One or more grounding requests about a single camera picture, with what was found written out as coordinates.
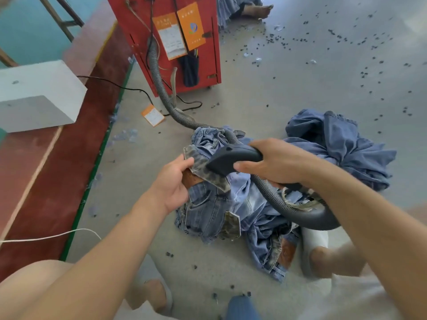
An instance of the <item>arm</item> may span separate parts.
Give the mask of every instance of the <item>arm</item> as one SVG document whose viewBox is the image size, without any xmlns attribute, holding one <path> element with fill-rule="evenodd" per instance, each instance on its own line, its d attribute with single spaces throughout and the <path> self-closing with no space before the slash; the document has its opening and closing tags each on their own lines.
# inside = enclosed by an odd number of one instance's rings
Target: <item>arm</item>
<svg viewBox="0 0 427 320">
<path fill-rule="evenodd" d="M 187 200 L 182 171 L 193 162 L 181 155 L 164 166 L 131 212 L 20 319 L 112 319 L 163 220 Z"/>
<path fill-rule="evenodd" d="M 424 319 L 427 305 L 427 227 L 344 170 L 278 139 L 250 144 L 261 162 L 238 162 L 239 172 L 314 189 L 408 319 Z"/>
</svg>

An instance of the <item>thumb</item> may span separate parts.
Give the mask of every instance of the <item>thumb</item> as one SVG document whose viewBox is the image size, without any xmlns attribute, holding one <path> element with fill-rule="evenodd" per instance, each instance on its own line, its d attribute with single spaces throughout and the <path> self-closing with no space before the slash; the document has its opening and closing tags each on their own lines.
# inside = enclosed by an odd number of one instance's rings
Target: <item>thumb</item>
<svg viewBox="0 0 427 320">
<path fill-rule="evenodd" d="M 257 171 L 260 169 L 261 163 L 262 163 L 262 161 L 260 161 L 260 162 L 250 162 L 250 161 L 235 162 L 233 164 L 233 167 L 238 172 L 248 173 L 248 174 L 257 174 Z"/>
</svg>

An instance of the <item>black hose connector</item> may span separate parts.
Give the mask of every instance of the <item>black hose connector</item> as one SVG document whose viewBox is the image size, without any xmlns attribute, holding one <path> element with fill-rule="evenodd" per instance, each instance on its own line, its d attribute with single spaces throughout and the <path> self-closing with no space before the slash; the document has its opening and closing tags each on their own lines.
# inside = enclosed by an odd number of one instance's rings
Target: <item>black hose connector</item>
<svg viewBox="0 0 427 320">
<path fill-rule="evenodd" d="M 209 124 L 195 122 L 174 108 L 172 101 L 164 88 L 162 77 L 160 75 L 157 60 L 157 43 L 151 42 L 150 44 L 151 47 L 148 49 L 148 60 L 150 63 L 149 67 L 151 71 L 151 77 L 153 79 L 157 93 L 166 107 L 166 110 L 168 110 L 170 116 L 179 124 L 182 124 L 184 127 L 193 130 L 197 129 L 198 127 L 217 128 Z M 230 144 L 240 143 L 232 131 L 224 130 L 224 135 Z M 332 230 L 340 226 L 338 220 L 335 218 L 334 214 L 323 199 L 317 198 L 317 201 L 323 205 L 324 209 L 313 209 L 312 211 L 308 212 L 297 210 L 287 206 L 283 198 L 269 182 L 261 179 L 257 175 L 251 175 L 251 180 L 255 183 L 261 194 L 271 204 L 271 206 L 289 221 L 295 222 L 304 228 L 314 230 Z"/>
</svg>

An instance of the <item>gray corrugated hose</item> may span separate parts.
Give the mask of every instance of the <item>gray corrugated hose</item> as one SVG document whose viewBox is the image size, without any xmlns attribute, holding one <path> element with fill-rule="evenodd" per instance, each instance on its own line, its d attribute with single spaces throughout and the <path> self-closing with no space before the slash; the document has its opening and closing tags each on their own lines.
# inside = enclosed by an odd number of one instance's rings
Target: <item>gray corrugated hose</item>
<svg viewBox="0 0 427 320">
<path fill-rule="evenodd" d="M 163 81 L 159 72 L 158 60 L 157 60 L 157 43 L 152 42 L 148 53 L 148 60 L 150 63 L 151 76 L 156 87 L 157 93 L 160 96 L 161 101 L 170 113 L 170 116 L 179 124 L 190 129 L 197 129 L 198 127 L 213 127 L 208 124 L 198 123 L 192 121 L 179 112 L 172 104 L 168 93 L 166 92 Z M 230 144 L 240 143 L 236 135 L 229 130 L 225 130 L 225 136 Z M 339 222 L 329 209 L 328 205 L 322 198 L 316 198 L 316 200 L 324 206 L 323 210 L 312 210 L 312 211 L 301 211 L 291 208 L 286 205 L 283 198 L 273 188 L 269 182 L 262 180 L 257 175 L 251 175 L 251 180 L 255 183 L 261 194 L 276 209 L 281 215 L 286 217 L 288 220 L 295 222 L 296 224 L 314 230 L 331 230 L 339 227 Z"/>
</svg>

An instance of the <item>person's left arm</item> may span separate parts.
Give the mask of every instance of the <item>person's left arm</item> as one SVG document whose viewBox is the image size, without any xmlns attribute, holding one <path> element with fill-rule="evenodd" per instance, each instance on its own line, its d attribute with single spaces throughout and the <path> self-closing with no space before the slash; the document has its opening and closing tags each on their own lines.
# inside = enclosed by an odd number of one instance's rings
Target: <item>person's left arm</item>
<svg viewBox="0 0 427 320">
<path fill-rule="evenodd" d="M 193 163 L 180 155 L 165 165 L 131 212 L 20 320 L 113 319 L 163 220 L 187 201 L 182 172 Z"/>
</svg>

